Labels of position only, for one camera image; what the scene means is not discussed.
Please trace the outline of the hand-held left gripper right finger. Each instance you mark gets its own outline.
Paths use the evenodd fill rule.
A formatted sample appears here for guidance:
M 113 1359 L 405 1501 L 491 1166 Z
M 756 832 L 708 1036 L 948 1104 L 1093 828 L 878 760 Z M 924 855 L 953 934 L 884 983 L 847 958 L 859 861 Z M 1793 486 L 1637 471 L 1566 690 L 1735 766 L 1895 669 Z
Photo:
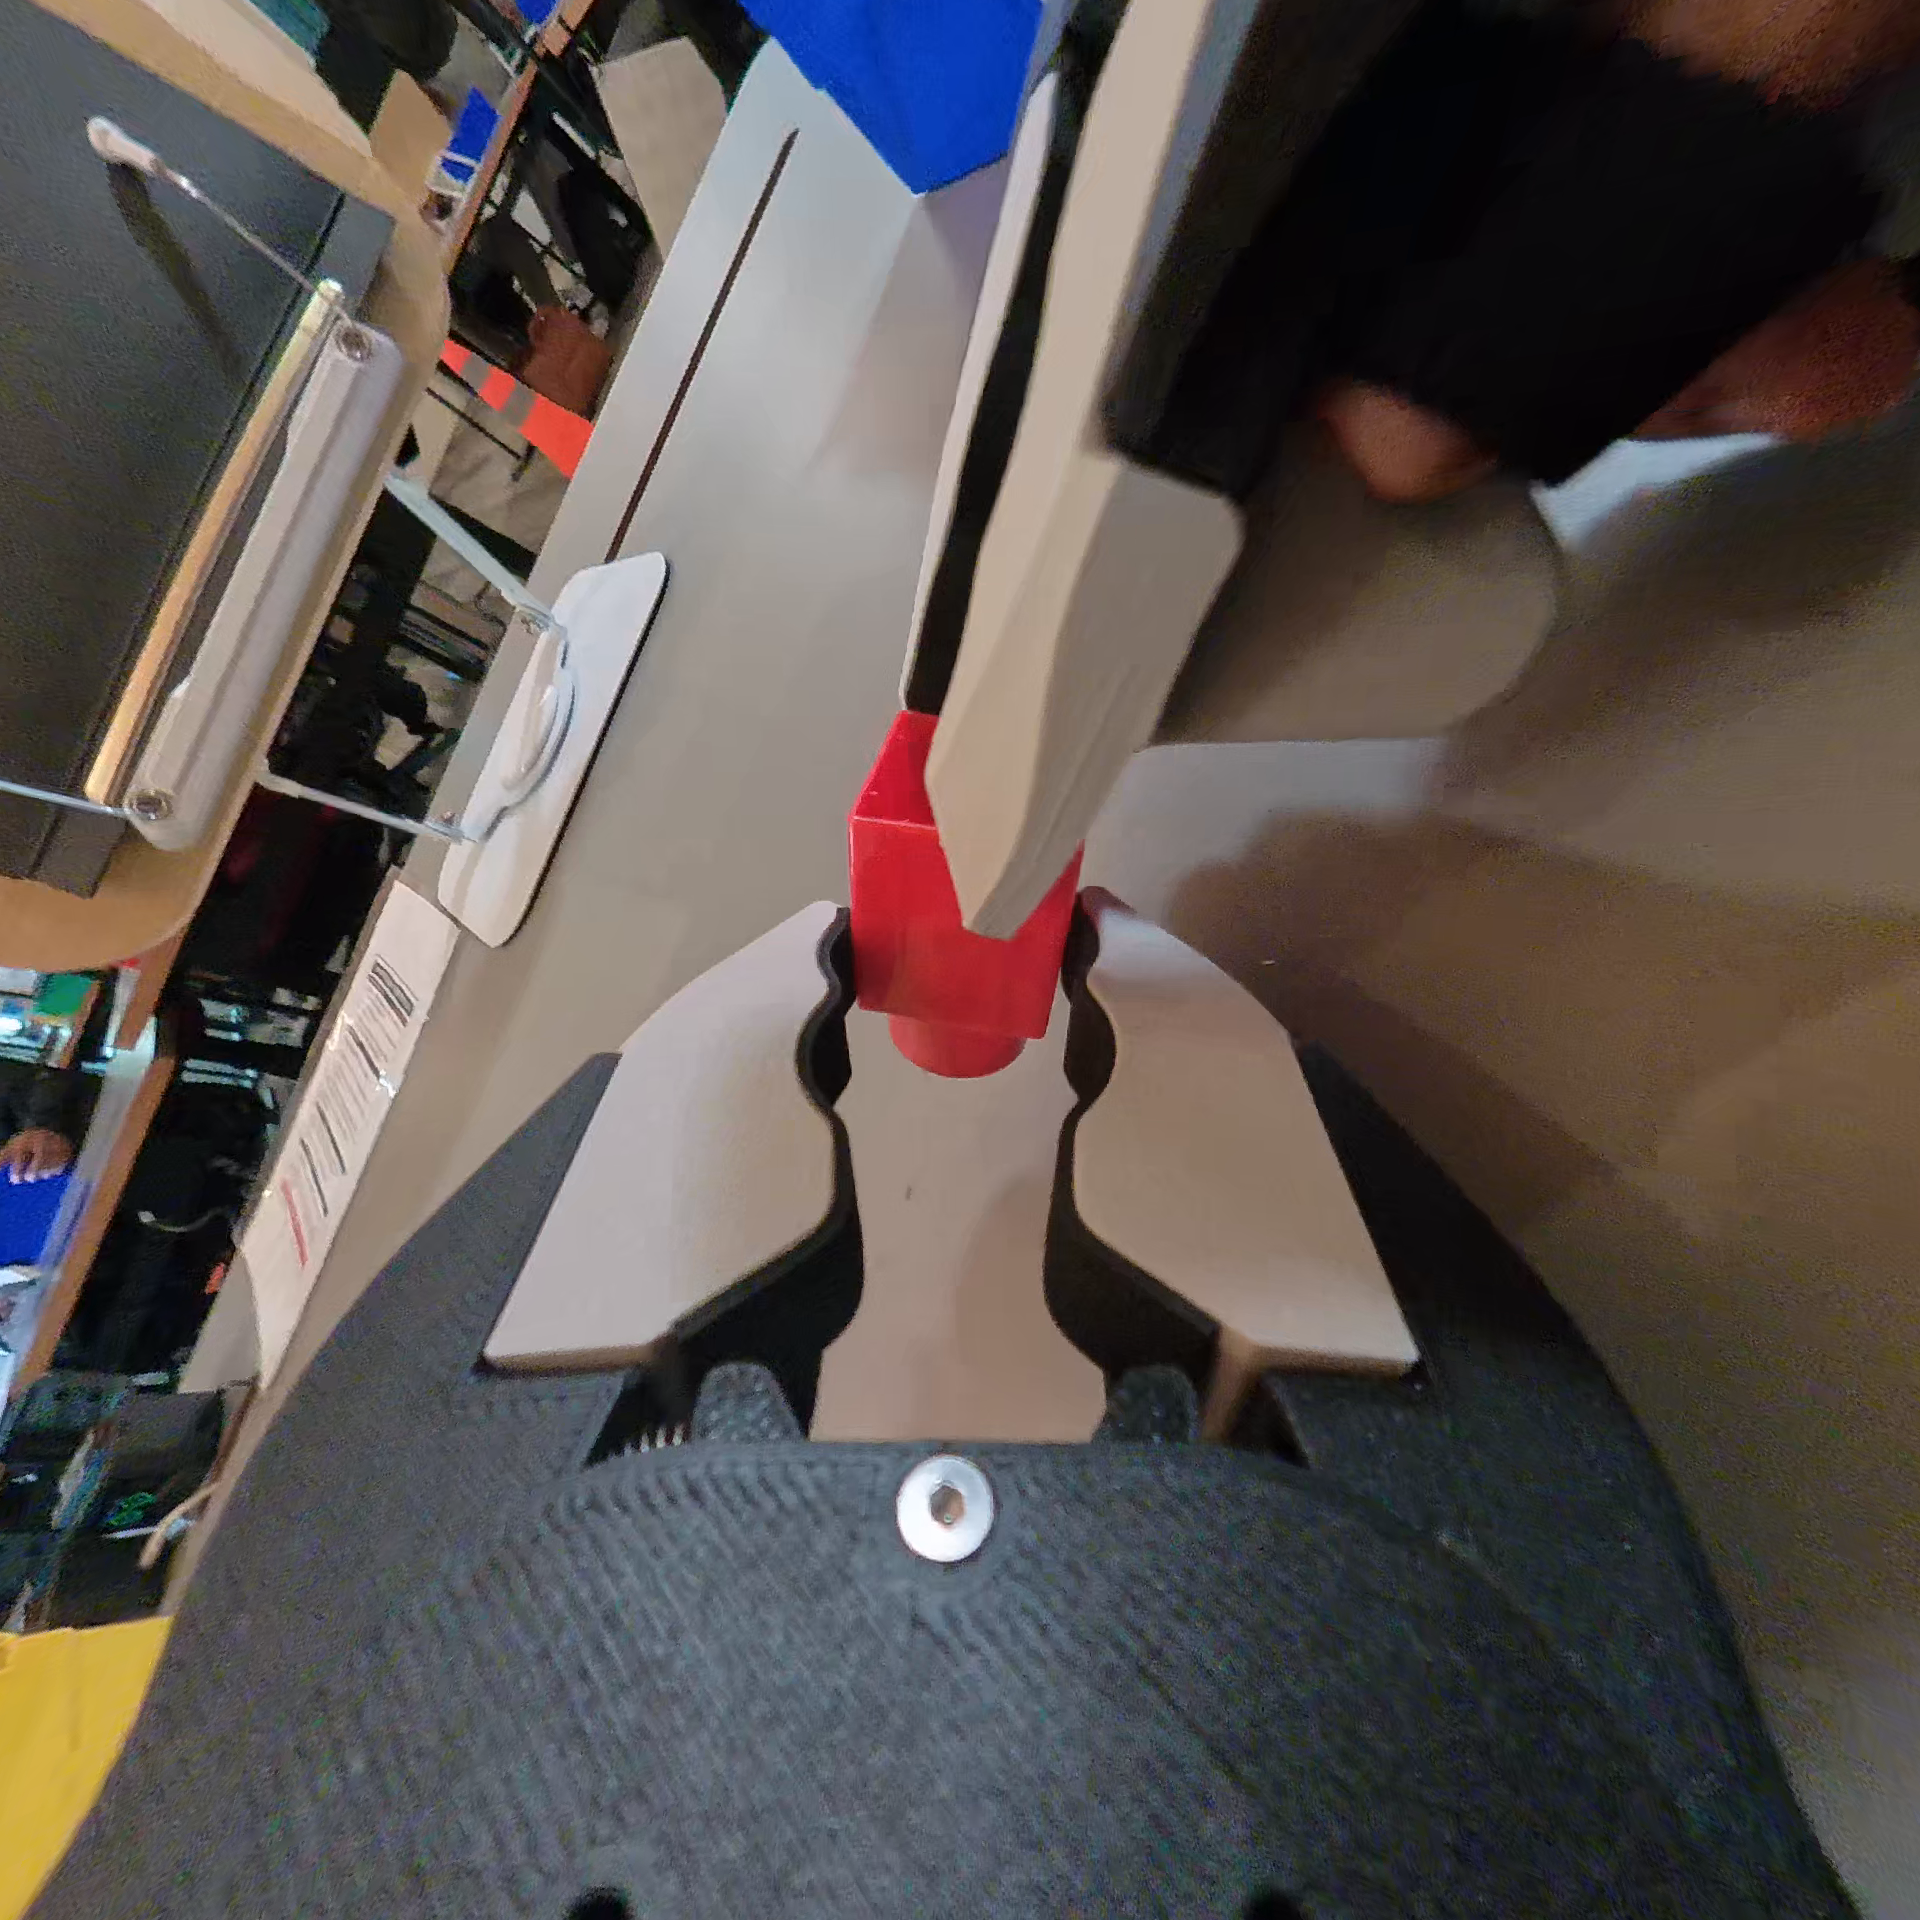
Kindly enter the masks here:
M 1097 887 L 1062 993 L 1046 1310 L 1065 1338 L 1108 1381 L 1404 1378 L 1419 1345 L 1286 1028 Z

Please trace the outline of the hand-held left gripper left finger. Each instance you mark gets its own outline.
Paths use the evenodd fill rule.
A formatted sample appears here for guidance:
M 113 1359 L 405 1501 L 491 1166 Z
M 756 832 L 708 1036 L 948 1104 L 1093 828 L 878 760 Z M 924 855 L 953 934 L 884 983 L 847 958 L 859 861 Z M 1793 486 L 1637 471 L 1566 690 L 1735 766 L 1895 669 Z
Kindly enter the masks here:
M 843 1015 L 846 911 L 796 913 L 628 1036 L 484 1338 L 502 1374 L 648 1359 L 846 1197 L 846 1128 L 803 1044 Z

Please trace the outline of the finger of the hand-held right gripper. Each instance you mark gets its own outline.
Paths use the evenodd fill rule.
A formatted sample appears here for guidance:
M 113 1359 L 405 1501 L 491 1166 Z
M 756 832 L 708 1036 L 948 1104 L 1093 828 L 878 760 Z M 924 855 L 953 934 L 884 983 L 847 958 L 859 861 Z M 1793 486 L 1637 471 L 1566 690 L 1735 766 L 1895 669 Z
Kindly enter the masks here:
M 901 703 L 937 713 L 964 632 L 975 560 L 1012 454 L 1040 335 L 1048 239 L 1045 220 L 1061 74 L 1031 89 L 999 169 L 996 224 L 980 273 L 951 417 L 932 480 Z
M 926 760 L 963 926 L 993 938 L 1084 846 L 1240 550 L 1240 508 L 1127 449 L 1115 412 L 1256 14 L 1127 4 L 1097 63 L 1055 38 L 1037 74 L 1061 74 L 1037 351 Z

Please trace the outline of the red plastic block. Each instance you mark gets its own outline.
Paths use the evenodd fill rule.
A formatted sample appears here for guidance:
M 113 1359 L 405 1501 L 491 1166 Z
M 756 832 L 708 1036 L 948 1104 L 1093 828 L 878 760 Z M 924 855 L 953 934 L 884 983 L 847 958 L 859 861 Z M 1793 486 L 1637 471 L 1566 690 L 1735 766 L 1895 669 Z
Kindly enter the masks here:
M 1011 938 L 964 928 L 926 790 L 932 732 L 899 710 L 847 815 L 854 997 L 915 1066 L 979 1078 L 1046 1033 L 1084 856 Z

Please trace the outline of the blue bin with marker sticker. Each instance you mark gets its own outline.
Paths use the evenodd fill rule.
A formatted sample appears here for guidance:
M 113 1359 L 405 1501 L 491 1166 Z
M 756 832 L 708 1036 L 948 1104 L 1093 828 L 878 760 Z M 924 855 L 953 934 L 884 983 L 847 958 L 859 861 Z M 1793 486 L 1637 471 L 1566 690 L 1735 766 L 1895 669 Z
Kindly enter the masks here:
M 1040 2 L 748 2 L 749 20 L 915 193 L 1008 152 Z

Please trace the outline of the yellow plastic bin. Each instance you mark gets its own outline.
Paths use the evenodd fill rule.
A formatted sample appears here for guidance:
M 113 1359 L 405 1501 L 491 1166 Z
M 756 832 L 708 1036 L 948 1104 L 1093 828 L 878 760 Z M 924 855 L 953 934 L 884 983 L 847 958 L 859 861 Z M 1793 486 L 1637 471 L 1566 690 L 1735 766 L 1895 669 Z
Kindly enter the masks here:
M 118 1760 L 173 1620 L 1 1637 L 1 1916 L 23 1916 Z

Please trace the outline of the person's right hand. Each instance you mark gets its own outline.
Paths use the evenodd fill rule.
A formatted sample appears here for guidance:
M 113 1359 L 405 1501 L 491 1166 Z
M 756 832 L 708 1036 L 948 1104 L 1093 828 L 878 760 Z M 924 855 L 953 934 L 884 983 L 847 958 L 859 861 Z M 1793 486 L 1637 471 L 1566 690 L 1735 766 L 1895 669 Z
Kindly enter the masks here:
M 1619 441 L 1824 441 L 1916 378 L 1867 148 L 1916 4 L 1427 4 L 1342 128 L 1357 241 L 1317 414 L 1381 501 Z

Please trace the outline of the printed paper sheet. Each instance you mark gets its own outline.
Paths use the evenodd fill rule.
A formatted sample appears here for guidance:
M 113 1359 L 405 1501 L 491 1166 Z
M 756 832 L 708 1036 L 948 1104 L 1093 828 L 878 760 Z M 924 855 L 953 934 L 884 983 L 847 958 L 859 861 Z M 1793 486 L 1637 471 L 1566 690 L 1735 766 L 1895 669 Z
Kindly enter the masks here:
M 261 1384 L 303 1319 L 456 942 L 455 920 L 409 885 L 383 889 L 237 1240 Z

